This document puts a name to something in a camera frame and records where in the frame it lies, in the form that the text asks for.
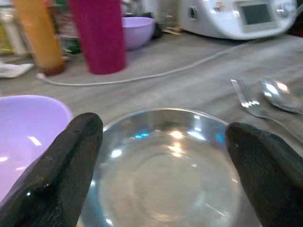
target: gray countertop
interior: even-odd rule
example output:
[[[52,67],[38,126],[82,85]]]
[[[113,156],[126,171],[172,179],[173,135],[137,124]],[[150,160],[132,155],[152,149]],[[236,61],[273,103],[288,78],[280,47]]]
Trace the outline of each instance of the gray countertop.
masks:
[[[137,51],[128,52],[127,68],[113,75],[92,75],[78,58],[67,70],[50,79],[64,83],[92,83],[130,79],[187,66],[215,53],[242,44],[240,41],[212,39],[183,34],[166,35]],[[94,86],[62,87],[36,78],[37,69],[15,79],[1,79],[2,95],[35,94],[66,103],[74,115],[94,112],[105,123],[133,111],[151,107],[187,107],[212,114],[227,122],[254,124],[282,136],[303,155],[303,146],[273,122],[245,112],[235,95],[231,79],[245,77],[253,92],[274,117],[303,134],[303,116],[286,113],[269,105],[261,94],[259,79],[270,76],[286,82],[303,96],[303,39],[284,35],[248,43],[197,67],[157,79]]]

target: stainless steel fork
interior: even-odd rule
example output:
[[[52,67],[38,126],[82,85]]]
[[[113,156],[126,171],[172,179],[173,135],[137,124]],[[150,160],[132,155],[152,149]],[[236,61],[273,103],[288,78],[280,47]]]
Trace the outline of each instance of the stainless steel fork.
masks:
[[[291,129],[286,127],[282,122],[272,118],[268,112],[261,106],[260,102],[251,94],[250,88],[244,78],[232,79],[232,85],[236,90],[237,96],[240,100],[241,105],[245,108],[247,112],[255,117],[266,118],[274,121],[280,127],[288,131],[293,135],[299,142],[303,144],[303,138],[297,133],[293,132]]]

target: stainless steel spoon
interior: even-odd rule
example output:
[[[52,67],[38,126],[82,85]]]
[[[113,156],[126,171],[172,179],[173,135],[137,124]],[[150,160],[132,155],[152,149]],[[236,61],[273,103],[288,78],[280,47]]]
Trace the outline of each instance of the stainless steel spoon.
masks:
[[[263,94],[269,102],[280,109],[303,114],[303,100],[298,98],[286,84],[269,77],[261,80]]]

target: metal bowl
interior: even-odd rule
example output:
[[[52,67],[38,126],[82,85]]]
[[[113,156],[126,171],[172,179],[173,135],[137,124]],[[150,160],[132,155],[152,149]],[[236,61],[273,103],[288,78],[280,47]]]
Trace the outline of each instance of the metal bowl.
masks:
[[[86,227],[259,227],[225,148],[227,123],[177,108],[105,127]]]

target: purple plastic bowl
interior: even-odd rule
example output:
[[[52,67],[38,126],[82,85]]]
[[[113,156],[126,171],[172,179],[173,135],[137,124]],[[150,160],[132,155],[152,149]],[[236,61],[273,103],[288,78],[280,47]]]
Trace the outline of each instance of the purple plastic bowl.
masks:
[[[124,17],[122,22],[127,50],[137,49],[150,41],[156,23],[148,17]]]
[[[69,108],[53,98],[0,98],[0,202],[71,119]]]

